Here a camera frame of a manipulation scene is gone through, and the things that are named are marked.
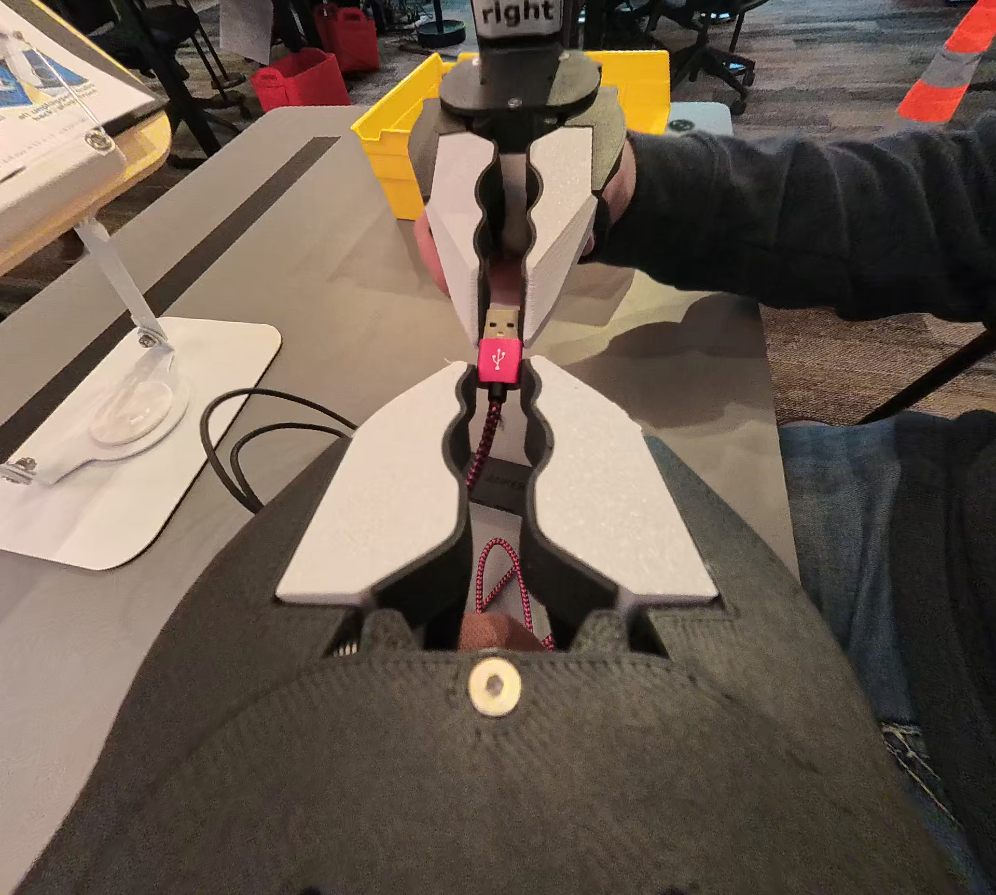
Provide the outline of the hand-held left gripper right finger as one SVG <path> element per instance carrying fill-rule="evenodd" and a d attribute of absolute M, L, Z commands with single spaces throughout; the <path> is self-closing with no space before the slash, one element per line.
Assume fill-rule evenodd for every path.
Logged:
<path fill-rule="evenodd" d="M 630 631 L 654 609 L 711 608 L 719 590 L 641 427 L 546 357 L 521 371 L 532 467 L 520 532 L 526 589 L 554 647 L 596 612 Z"/>

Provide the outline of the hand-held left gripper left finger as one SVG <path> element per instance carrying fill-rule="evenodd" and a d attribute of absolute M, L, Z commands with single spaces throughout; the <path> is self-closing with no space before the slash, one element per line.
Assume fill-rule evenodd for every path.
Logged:
<path fill-rule="evenodd" d="M 292 606 L 400 613 L 455 650 L 471 579 L 466 467 L 477 373 L 456 361 L 356 431 L 276 586 Z"/>

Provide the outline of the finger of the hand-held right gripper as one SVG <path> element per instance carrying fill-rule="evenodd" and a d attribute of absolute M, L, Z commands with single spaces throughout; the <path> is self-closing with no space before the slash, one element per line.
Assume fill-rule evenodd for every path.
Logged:
<path fill-rule="evenodd" d="M 451 303 L 467 337 L 482 336 L 489 301 L 493 221 L 500 214 L 500 161 L 493 142 L 462 131 L 437 142 L 426 214 Z"/>
<path fill-rule="evenodd" d="M 591 128 L 563 127 L 529 149 L 527 174 L 536 193 L 527 211 L 531 243 L 522 261 L 525 346 L 537 341 L 590 238 L 598 204 L 591 189 L 592 145 Z"/>

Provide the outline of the yellow plastic bin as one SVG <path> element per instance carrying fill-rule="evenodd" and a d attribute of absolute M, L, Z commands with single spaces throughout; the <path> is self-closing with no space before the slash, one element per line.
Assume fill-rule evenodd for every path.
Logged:
<path fill-rule="evenodd" d="M 630 131 L 663 134 L 671 105 L 670 55 L 666 49 L 588 51 L 602 70 L 602 84 L 615 87 Z M 447 61 L 430 55 L 369 108 L 352 130 L 397 219 L 415 220 L 422 198 L 408 157 L 408 139 L 426 99 L 438 96 L 442 78 L 475 54 Z"/>

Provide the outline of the black usb hub with cable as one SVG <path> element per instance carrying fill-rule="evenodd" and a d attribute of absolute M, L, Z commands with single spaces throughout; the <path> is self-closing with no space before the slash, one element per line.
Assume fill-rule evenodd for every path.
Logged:
<path fill-rule="evenodd" d="M 239 396 L 264 395 L 286 400 L 294 404 L 308 407 L 329 417 L 344 427 L 344 431 L 327 425 L 309 422 L 278 422 L 265 425 L 244 434 L 237 439 L 229 452 L 230 469 L 226 469 L 219 459 L 209 434 L 209 424 L 212 414 L 226 402 Z M 466 487 L 473 502 L 486 507 L 492 507 L 507 513 L 519 513 L 525 502 L 525 491 L 531 475 L 529 466 L 511 463 L 491 456 L 497 429 L 501 423 L 502 409 L 507 397 L 507 390 L 501 384 L 492 384 L 489 388 L 489 406 L 486 413 L 481 438 L 471 460 L 466 477 Z M 198 430 L 201 445 L 207 458 L 207 463 L 228 490 L 233 499 L 252 514 L 259 513 L 264 503 L 251 488 L 241 467 L 240 454 L 242 449 L 253 439 L 270 432 L 281 430 L 307 430 L 335 436 L 343 441 L 353 437 L 355 423 L 317 402 L 292 395 L 285 391 L 268 388 L 239 388 L 223 393 L 208 403 L 201 413 Z"/>

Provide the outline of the person's right forearm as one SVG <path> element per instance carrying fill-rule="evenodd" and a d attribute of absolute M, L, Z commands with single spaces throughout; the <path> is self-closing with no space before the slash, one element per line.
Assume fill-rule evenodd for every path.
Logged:
<path fill-rule="evenodd" d="M 631 136 L 637 186 L 592 262 L 848 320 L 994 326 L 995 119 L 873 141 Z"/>

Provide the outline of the person's right hand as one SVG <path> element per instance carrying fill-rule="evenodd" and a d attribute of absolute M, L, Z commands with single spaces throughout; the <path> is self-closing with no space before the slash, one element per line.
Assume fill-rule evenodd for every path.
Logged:
<path fill-rule="evenodd" d="M 637 162 L 634 157 L 630 132 L 628 132 L 616 172 L 606 184 L 602 196 L 610 225 L 615 224 L 625 214 L 636 186 Z M 413 236 L 423 266 L 438 290 L 448 296 L 449 289 L 432 236 L 430 219 L 426 212 L 422 212 L 414 222 Z M 488 277 L 492 304 L 501 307 L 520 304 L 520 262 L 517 259 L 493 259 Z"/>

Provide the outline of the red tote bin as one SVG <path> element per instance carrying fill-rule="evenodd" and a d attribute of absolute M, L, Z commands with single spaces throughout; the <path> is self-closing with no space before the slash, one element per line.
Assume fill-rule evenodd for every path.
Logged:
<path fill-rule="evenodd" d="M 359 7 L 318 5 L 313 11 L 325 52 L 333 55 L 345 77 L 380 70 L 380 47 L 375 20 Z"/>
<path fill-rule="evenodd" d="M 336 57 L 318 48 L 285 55 L 257 69 L 250 82 L 266 113 L 282 107 L 352 105 Z"/>

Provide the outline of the white document stand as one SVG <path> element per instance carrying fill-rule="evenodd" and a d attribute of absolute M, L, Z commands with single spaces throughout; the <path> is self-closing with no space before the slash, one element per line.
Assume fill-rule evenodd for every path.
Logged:
<path fill-rule="evenodd" d="M 222 393 L 256 385 L 282 342 L 268 325 L 154 313 L 98 212 L 165 160 L 163 107 L 117 143 L 122 174 L 2 249 L 6 272 L 75 232 L 129 319 L 25 438 L 2 439 L 2 552 L 91 571 L 127 564 L 156 540 L 205 464 L 201 413 Z"/>

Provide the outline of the person's jeans legs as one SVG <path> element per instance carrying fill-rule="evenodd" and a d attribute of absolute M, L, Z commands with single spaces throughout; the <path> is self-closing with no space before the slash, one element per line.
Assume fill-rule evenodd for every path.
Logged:
<path fill-rule="evenodd" d="M 932 839 L 964 893 L 990 893 L 930 759 L 903 670 L 889 574 L 895 421 L 780 428 L 800 577 L 846 654 Z"/>

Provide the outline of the white hanging paper sheet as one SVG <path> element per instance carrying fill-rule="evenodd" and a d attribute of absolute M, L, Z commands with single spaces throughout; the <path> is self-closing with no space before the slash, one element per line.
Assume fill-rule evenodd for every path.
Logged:
<path fill-rule="evenodd" d="M 222 50 L 260 66 L 271 61 L 274 11 L 272 0 L 219 0 L 219 42 Z"/>

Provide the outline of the printed instruction sheet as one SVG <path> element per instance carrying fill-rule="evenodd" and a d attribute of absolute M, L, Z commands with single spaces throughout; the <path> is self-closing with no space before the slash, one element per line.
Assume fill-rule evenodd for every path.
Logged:
<path fill-rule="evenodd" d="M 164 101 L 37 0 L 1 0 L 1 241 L 123 173 L 117 137 Z"/>

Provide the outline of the orange traffic cone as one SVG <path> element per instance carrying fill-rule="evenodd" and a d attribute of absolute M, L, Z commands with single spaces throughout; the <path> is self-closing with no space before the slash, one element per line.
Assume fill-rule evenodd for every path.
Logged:
<path fill-rule="evenodd" d="M 952 120 L 995 35 L 995 0 L 977 0 L 909 89 L 893 118 L 897 130 Z"/>

